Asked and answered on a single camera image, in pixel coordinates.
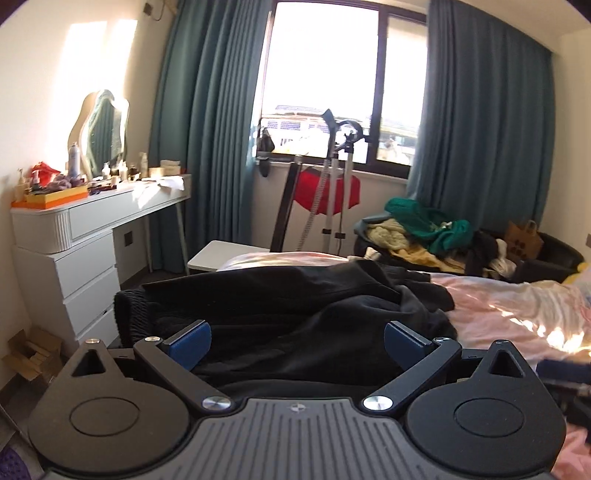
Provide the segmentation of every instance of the triangular opening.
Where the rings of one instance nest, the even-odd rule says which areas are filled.
[[[106,369],[103,362],[100,361],[99,354],[96,350],[88,350],[86,355],[74,370],[73,377],[85,377],[86,375],[103,374]]]
[[[498,352],[492,363],[491,374],[503,377],[523,378],[523,372],[508,352]]]

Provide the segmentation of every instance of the white drawer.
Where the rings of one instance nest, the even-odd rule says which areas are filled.
[[[65,299],[113,265],[115,265],[115,248],[112,233],[60,258],[56,261],[56,270],[63,298]]]
[[[141,214],[145,210],[185,197],[187,192],[184,190],[145,183],[128,192],[101,199],[100,202],[89,202],[71,208],[69,212],[72,238],[81,238],[106,226],[117,224],[125,218]]]
[[[84,331],[93,320],[112,308],[113,298],[119,290],[117,270],[111,268],[65,300],[74,335]]]
[[[76,337],[78,345],[89,338],[98,338],[103,340],[106,346],[117,338],[119,332],[115,324],[115,312],[109,309],[107,313],[101,316],[97,321],[90,325],[84,332]]]

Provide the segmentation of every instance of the window frame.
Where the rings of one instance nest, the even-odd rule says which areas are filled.
[[[411,21],[421,25],[427,25],[426,14],[407,10],[401,7],[394,7],[392,5],[383,5],[373,2],[366,2],[363,0],[274,0],[271,14],[269,16],[269,23],[266,35],[266,49],[264,51],[264,62],[262,75],[262,91],[264,95],[265,81],[267,76],[267,62],[269,61],[269,49],[271,47],[271,35],[274,26],[275,12],[279,3],[309,3],[309,4],[331,4],[343,5],[345,7],[365,8],[368,10],[375,10],[378,12],[378,56],[376,59],[376,72],[374,83],[374,105],[369,126],[369,144],[368,154],[365,163],[354,163],[353,169],[357,171],[365,171],[369,173],[378,173],[391,177],[398,177],[407,179],[410,172],[409,165],[401,163],[393,163],[385,160],[378,160],[378,145],[380,136],[380,127],[382,122],[382,105],[384,102],[384,83],[386,78],[386,55],[388,45],[388,21],[390,17],[400,18],[402,20]],[[261,118],[262,105],[259,113],[258,134],[261,133]],[[257,151],[257,159],[269,159],[272,161],[293,161],[294,157],[300,156],[307,164],[322,164],[324,158],[309,157],[307,155],[292,155],[272,152]]]

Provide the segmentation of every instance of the white dresser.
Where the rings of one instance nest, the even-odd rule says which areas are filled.
[[[184,190],[135,182],[47,210],[11,209],[14,264],[27,311],[33,324],[64,340],[65,354],[88,338],[107,345],[115,340],[119,277],[112,229],[178,207],[190,196],[190,175],[183,180]],[[177,214],[181,232],[180,208]],[[185,251],[184,236],[181,243]]]

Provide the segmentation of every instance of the black device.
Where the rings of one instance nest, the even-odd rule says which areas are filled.
[[[87,340],[29,420],[46,480],[553,478],[564,418],[507,340],[463,350],[391,322],[376,348],[405,371],[357,405],[237,404],[190,372],[211,341],[206,322],[133,349]]]

